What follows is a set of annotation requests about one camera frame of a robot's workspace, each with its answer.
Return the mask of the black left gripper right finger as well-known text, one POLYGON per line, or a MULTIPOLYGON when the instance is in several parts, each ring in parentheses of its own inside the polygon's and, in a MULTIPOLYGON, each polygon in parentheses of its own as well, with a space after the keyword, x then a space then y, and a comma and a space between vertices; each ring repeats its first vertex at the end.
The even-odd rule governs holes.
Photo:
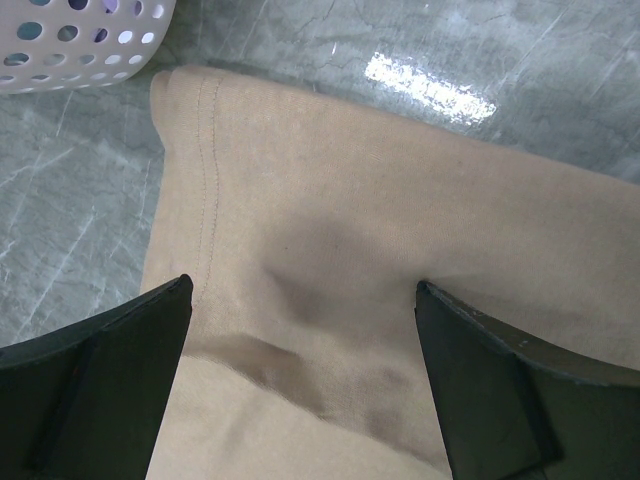
POLYGON ((415 319, 453 478, 638 478, 638 371, 546 342, 426 281, 415 319))

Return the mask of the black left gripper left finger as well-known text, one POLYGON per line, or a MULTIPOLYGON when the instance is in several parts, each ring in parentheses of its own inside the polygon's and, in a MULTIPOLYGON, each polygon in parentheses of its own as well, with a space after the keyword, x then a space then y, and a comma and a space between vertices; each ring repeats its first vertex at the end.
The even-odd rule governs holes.
POLYGON ((189 328, 181 275, 1 350, 4 479, 146 477, 189 328))

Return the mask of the beige t shirt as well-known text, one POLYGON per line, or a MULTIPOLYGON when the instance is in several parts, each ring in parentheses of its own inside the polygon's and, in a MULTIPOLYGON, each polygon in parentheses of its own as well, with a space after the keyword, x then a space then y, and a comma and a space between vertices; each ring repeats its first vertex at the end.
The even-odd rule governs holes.
POLYGON ((446 479, 414 320, 428 280, 639 365, 639 189, 328 96, 181 67, 142 286, 193 314, 152 479, 446 479))

